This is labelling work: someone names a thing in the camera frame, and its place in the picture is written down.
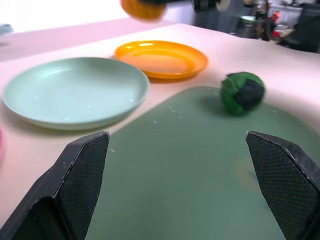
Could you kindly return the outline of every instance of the orange object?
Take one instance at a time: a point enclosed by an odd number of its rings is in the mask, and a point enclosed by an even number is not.
[[[140,0],[121,0],[122,9],[139,20],[159,20],[166,11],[166,4],[145,3]]]
[[[275,23],[279,18],[280,18],[280,12],[279,11],[276,11],[276,12],[274,12],[273,13],[273,15],[272,15],[272,21]]]
[[[208,58],[201,51],[169,41],[134,41],[115,51],[115,57],[155,79],[184,79],[201,72]]]

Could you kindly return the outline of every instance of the pink object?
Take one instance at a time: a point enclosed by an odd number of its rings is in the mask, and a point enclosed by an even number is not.
[[[0,127],[0,163],[5,153],[5,132],[2,127]]]

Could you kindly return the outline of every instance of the red object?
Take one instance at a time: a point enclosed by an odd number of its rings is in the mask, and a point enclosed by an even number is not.
[[[280,33],[278,31],[273,31],[273,36],[276,38],[280,38]]]
[[[281,16],[280,12],[276,11],[276,12],[273,13],[271,19],[275,23],[280,18],[280,16]]]

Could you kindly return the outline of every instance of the green cutting board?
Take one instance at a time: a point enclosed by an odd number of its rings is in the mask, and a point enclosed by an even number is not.
[[[179,93],[111,136],[86,240],[284,240],[263,198],[247,131],[300,145],[320,138],[289,113],[262,105],[227,114],[219,90]]]

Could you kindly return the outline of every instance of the green ball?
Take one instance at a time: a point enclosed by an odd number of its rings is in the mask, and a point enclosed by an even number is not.
[[[250,72],[228,74],[222,82],[220,96],[223,105],[233,115],[254,111],[263,101],[266,87],[263,81]]]

